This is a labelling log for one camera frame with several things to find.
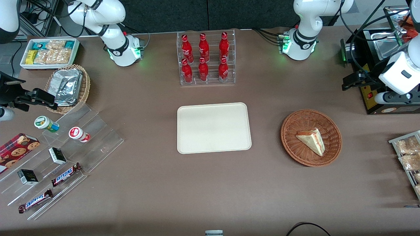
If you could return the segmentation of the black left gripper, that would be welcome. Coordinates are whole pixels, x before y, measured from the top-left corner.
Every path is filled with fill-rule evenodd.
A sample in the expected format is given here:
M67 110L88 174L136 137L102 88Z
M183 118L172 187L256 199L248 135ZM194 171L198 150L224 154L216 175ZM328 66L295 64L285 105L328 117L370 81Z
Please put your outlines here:
M353 87L370 87L371 90L382 89L386 90L387 86L379 79L379 75L384 71L389 59L384 59L376 64L373 64L373 60L361 59L361 66L366 67L367 74L369 77L365 78L361 73L352 73L345 77L342 84L342 91L349 90Z

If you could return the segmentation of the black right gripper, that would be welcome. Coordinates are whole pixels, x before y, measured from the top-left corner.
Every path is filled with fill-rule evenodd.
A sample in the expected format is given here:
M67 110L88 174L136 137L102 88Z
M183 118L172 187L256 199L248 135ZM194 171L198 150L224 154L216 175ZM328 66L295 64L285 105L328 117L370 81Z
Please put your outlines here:
M32 91L26 91L20 84L27 81L14 78L6 73L0 72L0 104L3 107L14 107L16 109L28 112L30 105L45 106L52 110L57 110L58 105L54 103L55 97L40 89L34 88Z

